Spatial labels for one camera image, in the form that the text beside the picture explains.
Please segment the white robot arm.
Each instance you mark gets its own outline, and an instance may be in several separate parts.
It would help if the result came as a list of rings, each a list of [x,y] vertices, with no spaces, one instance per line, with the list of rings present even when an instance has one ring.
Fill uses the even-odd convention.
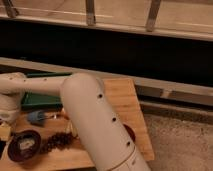
[[[19,111],[23,92],[58,96],[97,171],[151,171],[104,94],[100,79],[87,74],[28,78],[0,74],[0,111],[9,122]]]

